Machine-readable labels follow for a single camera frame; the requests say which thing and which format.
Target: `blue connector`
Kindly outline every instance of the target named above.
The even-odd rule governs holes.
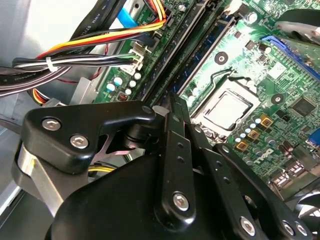
[[[269,42],[273,45],[275,45],[278,49],[283,51],[286,55],[288,55],[292,60],[295,61],[296,64],[298,64],[302,69],[304,69],[308,74],[310,74],[312,77],[320,81],[320,74],[316,72],[312,67],[305,64],[305,62],[296,54],[290,51],[290,49],[278,38],[272,35],[267,35],[261,38],[262,41]]]

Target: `cpu socket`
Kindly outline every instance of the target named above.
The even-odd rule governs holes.
[[[194,123],[228,137],[260,105],[258,96],[237,81],[226,80],[199,105]]]

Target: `screw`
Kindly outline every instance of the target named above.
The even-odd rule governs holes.
[[[226,146],[222,146],[223,151],[225,151],[226,153],[229,153],[229,148],[227,148]]]
[[[291,236],[295,235],[294,230],[292,229],[292,227],[291,227],[287,222],[283,221],[283,222],[282,222],[282,225],[283,225],[284,229],[285,229]]]
[[[48,118],[42,121],[42,127],[49,131],[57,131],[61,128],[61,124],[58,120]]]
[[[147,106],[142,106],[142,110],[147,114],[152,114],[152,110]]]
[[[178,10],[180,11],[180,12],[185,12],[186,10],[187,10],[187,7],[186,7],[186,5],[184,5],[184,4],[180,4],[179,6],[178,6]]]
[[[70,143],[77,149],[85,149],[89,145],[88,139],[81,135],[72,136],[70,138]]]
[[[298,222],[296,222],[295,225],[296,225],[296,228],[299,230],[299,232],[302,233],[302,235],[308,236],[308,233],[303,226],[301,226]]]
[[[246,219],[244,216],[242,216],[240,218],[240,223],[241,223],[241,227],[243,228],[243,230],[245,230],[245,232],[247,234],[249,234],[250,236],[254,236],[256,234],[256,230],[255,227],[253,226],[253,224]]]
[[[202,132],[202,130],[201,130],[201,128],[200,128],[199,126],[194,126],[194,129],[195,129],[198,133],[201,133],[201,132]]]
[[[180,119],[177,116],[172,117],[176,122],[180,122]]]
[[[173,203],[179,210],[184,212],[189,208],[188,199],[181,193],[176,193],[173,195]]]

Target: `white cable tie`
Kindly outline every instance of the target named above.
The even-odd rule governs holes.
[[[58,67],[57,66],[54,66],[53,62],[51,61],[51,57],[46,57],[45,58],[45,61],[46,61],[46,64],[48,65],[48,69],[50,70],[50,72],[56,72],[58,71]]]

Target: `motherboard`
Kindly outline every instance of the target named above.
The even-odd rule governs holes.
[[[320,9],[318,0],[164,0],[166,26],[153,47],[127,41],[134,69],[111,68],[95,103],[143,100],[160,105],[168,91],[186,100],[209,141],[230,143],[266,183],[280,191],[317,178],[320,47],[282,32],[279,18]],[[145,6],[139,25],[153,21]]]

